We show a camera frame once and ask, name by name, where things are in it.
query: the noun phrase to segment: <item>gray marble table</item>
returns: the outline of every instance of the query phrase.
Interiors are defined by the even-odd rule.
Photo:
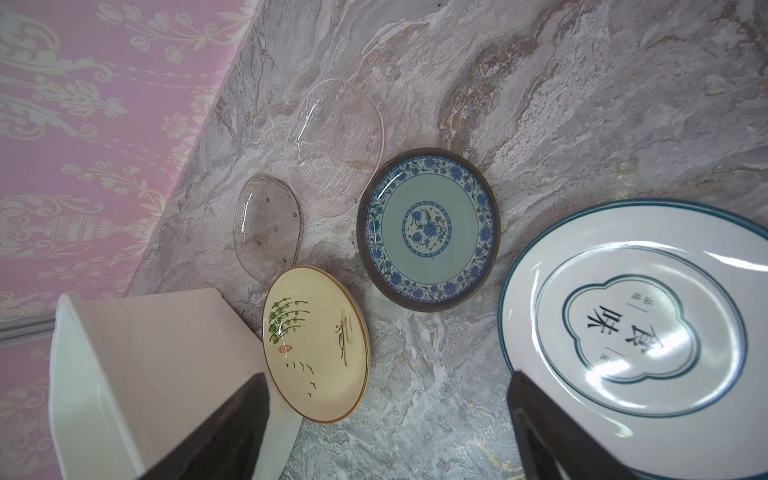
[[[269,0],[130,294],[221,291],[258,329],[267,285],[232,247],[246,179],[283,174],[292,113],[344,78],[376,102],[384,160],[415,147],[469,159],[501,211],[485,285],[414,313],[366,276],[355,209],[307,214],[299,262],[366,315],[369,387],[342,422],[304,421],[283,478],[522,478],[496,307],[525,243],[606,200],[676,197],[768,223],[768,2]]]

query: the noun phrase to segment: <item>pink wallpaper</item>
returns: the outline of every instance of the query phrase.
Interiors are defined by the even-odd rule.
[[[50,358],[50,336],[0,348],[0,478],[3,480],[61,480],[48,426]]]
[[[261,2],[0,3],[0,321],[124,294]]]

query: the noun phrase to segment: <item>white container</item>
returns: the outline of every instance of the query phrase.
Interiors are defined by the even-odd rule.
[[[279,478],[301,416],[277,391],[256,335],[215,289],[83,302],[59,298],[51,433],[64,480],[132,480],[264,372],[270,390],[253,478]]]

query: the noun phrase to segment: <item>blue and white floral plate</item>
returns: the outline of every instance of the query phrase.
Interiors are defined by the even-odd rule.
[[[679,200],[557,222],[502,288],[510,370],[638,477],[768,478],[767,240],[747,219]]]
[[[407,151],[371,180],[357,213],[362,262],[395,303],[435,312],[482,285],[498,249],[498,209],[468,161],[436,148]]]

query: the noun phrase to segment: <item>chinese character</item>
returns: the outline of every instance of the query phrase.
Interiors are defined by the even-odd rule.
[[[616,328],[615,325],[616,325],[616,322],[618,322],[619,319],[622,317],[622,315],[620,313],[614,312],[613,310],[609,310],[602,305],[600,305],[600,308],[603,310],[603,316],[601,316],[597,310],[594,311],[594,316],[596,316],[597,318],[593,318],[587,315],[587,318],[594,322],[594,323],[588,323],[587,328],[591,326],[599,326],[600,333],[605,333],[605,329],[608,329],[608,335],[610,335],[611,332],[618,332],[619,329]]]
[[[654,332],[653,325],[650,326],[650,333],[633,325],[632,335],[634,335],[634,337],[627,339],[627,341],[632,342],[632,344],[635,346],[639,345],[643,347],[640,353],[646,353],[648,350],[654,348],[655,346],[664,346],[659,340],[659,337],[656,335],[656,332]]]

